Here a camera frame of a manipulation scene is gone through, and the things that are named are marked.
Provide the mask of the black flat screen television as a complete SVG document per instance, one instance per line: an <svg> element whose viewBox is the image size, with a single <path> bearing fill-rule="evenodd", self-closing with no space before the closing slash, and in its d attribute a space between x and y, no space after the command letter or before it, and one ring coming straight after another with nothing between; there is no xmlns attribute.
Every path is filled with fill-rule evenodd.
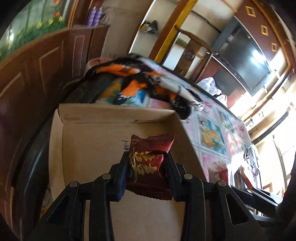
<svg viewBox="0 0 296 241"><path fill-rule="evenodd" d="M269 62L247 28L232 17L212 44L215 58L254 96L267 82L271 73Z"/></svg>

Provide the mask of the black yellow item on shelf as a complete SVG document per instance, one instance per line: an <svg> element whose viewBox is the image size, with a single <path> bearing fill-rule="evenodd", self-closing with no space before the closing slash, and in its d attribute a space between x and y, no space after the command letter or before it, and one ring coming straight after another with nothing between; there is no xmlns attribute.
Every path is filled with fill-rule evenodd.
<svg viewBox="0 0 296 241"><path fill-rule="evenodd" d="M152 22L144 21L143 24L140 26L140 30L150 34L156 34L159 31L158 21L157 20L153 20Z"/></svg>

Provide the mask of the flower mural panel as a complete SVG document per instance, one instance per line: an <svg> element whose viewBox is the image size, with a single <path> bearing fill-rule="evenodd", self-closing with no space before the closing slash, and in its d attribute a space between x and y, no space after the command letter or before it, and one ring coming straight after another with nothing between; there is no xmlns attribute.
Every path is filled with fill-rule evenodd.
<svg viewBox="0 0 296 241"><path fill-rule="evenodd" d="M1 38L1 61L24 44L66 27L70 1L31 1L10 23Z"/></svg>

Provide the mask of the right purple bottle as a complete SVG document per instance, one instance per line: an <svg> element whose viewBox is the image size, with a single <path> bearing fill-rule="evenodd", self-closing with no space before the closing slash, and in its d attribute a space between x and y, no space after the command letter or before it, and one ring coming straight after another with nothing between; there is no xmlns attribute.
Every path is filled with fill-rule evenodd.
<svg viewBox="0 0 296 241"><path fill-rule="evenodd" d="M101 20L102 14L103 14L103 9L102 8L97 9L95 13L94 21L93 21L93 26L95 27L98 26Z"/></svg>

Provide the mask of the purple bottle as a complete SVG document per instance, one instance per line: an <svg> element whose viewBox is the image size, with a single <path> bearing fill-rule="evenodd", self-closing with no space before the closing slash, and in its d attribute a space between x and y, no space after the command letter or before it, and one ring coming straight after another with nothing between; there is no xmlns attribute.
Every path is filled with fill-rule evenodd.
<svg viewBox="0 0 296 241"><path fill-rule="evenodd" d="M91 27L93 25L94 19L95 19L95 15L96 15L97 9L96 7L93 7L90 11L89 11L89 15L88 15L88 19L87 19L87 25L89 27Z"/></svg>
<svg viewBox="0 0 296 241"><path fill-rule="evenodd" d="M102 14L103 14L103 9L102 8L97 9L95 13L94 21L93 21L93 26L95 27L98 26L101 20Z"/></svg>

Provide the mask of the left purple bottle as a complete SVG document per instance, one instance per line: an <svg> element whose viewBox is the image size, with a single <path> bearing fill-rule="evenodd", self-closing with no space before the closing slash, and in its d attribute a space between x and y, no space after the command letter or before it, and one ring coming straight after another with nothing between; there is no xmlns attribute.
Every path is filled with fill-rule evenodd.
<svg viewBox="0 0 296 241"><path fill-rule="evenodd" d="M88 15L88 19L87 19L87 25L89 27L91 27L93 25L94 19L95 19L95 15L96 15L97 9L96 7L93 7L90 11L89 11L89 15Z"/></svg>

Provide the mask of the colourful fruit print tablecloth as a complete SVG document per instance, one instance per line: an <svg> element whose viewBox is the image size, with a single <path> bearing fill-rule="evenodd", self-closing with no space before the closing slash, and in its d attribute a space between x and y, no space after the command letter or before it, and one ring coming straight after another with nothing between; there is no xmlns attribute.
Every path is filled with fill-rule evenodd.
<svg viewBox="0 0 296 241"><path fill-rule="evenodd" d="M199 159L206 180L215 182L224 179L230 185L241 189L260 187L257 150L244 123L206 92L151 60L143 57L140 57L140 60L157 72L176 80L204 102L202 111L193 110L185 120L179 118ZM115 81L97 97L95 102L116 107L173 110L168 103L151 99L144 92L138 93L124 105L113 105L109 97L120 89L120 84L119 80Z"/></svg>

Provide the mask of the orange black white cloth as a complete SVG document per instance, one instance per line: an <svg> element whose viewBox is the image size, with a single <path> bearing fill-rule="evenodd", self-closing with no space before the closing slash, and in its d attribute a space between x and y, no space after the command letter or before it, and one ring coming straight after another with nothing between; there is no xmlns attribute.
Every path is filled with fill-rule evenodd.
<svg viewBox="0 0 296 241"><path fill-rule="evenodd" d="M138 56L93 59L88 62L84 79L87 82L96 81L107 75L107 87L117 80L121 82L120 89L109 97L113 105L124 105L138 93L144 92L151 99L168 103L182 120L187 119L193 110L204 109L204 102L198 95L146 65Z"/></svg>

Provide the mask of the dark wooden cabinet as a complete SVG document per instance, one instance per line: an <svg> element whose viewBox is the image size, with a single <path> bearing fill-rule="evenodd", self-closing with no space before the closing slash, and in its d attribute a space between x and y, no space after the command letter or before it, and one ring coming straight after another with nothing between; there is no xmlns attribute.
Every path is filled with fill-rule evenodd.
<svg viewBox="0 0 296 241"><path fill-rule="evenodd" d="M1 62L1 214L16 234L13 181L21 155L58 106L64 88L83 76L91 58L101 55L108 28L75 26L47 33Z"/></svg>

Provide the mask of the brown cardboard box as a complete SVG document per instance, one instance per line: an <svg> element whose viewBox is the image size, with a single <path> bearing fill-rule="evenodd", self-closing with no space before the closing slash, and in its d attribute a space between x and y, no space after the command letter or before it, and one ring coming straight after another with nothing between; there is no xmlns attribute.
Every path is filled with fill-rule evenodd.
<svg viewBox="0 0 296 241"><path fill-rule="evenodd" d="M175 135L171 152L185 170L204 180L196 152L178 118L165 109L102 104L61 104L50 134L49 180L53 198L71 181L87 183L121 160L132 135ZM111 203L116 240L180 240L185 205L125 192Z"/></svg>

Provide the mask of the white plastic bag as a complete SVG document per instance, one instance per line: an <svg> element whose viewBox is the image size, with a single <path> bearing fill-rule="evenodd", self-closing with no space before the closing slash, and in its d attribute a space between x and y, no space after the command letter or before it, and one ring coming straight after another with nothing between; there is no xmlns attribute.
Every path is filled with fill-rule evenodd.
<svg viewBox="0 0 296 241"><path fill-rule="evenodd" d="M222 93L222 90L218 89L216 86L216 82L213 77L207 77L202 79L200 82L197 83L198 87L202 88L210 95L215 97L218 101L220 101L224 106L227 106L227 96Z"/></svg>

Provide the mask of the dark red snack packet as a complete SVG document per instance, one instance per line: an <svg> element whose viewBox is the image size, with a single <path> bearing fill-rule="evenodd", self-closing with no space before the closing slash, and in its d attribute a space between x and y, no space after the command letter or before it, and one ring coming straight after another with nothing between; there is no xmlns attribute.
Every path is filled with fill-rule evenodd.
<svg viewBox="0 0 296 241"><path fill-rule="evenodd" d="M128 191L158 200L172 199L161 168L174 139L173 133L148 138L132 135L126 177Z"/></svg>

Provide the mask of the wooden chair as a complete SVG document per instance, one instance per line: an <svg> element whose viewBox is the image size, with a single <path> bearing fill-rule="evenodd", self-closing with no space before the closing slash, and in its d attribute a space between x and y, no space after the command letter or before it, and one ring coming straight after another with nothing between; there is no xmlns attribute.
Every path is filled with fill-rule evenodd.
<svg viewBox="0 0 296 241"><path fill-rule="evenodd" d="M169 46L161 65L171 70L175 75L182 77L189 77L201 65L202 67L198 73L200 76L211 58L218 53L192 33L182 30L178 26L175 26L175 30L177 31L176 38ZM180 34L190 38L185 46L177 43Z"/></svg>

